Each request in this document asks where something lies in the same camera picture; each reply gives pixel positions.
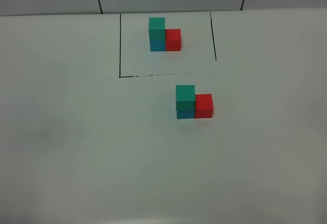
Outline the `blue template block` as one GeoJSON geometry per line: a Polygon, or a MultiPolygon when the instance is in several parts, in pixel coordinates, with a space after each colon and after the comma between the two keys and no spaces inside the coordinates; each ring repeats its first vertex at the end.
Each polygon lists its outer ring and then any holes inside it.
{"type": "Polygon", "coordinates": [[[151,52],[165,52],[166,51],[166,41],[165,40],[150,41],[150,51],[151,52]]]}

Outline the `red template block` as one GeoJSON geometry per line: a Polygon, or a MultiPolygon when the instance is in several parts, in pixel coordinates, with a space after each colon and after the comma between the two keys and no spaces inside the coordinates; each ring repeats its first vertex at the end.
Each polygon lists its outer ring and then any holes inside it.
{"type": "Polygon", "coordinates": [[[166,51],[181,51],[181,29],[166,29],[166,51]]]}

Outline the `green template block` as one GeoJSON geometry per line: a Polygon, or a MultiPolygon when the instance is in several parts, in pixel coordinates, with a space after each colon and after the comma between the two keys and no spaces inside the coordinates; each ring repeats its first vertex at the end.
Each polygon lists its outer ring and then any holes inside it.
{"type": "Polygon", "coordinates": [[[164,17],[149,17],[148,32],[150,41],[164,41],[166,26],[164,17]]]}

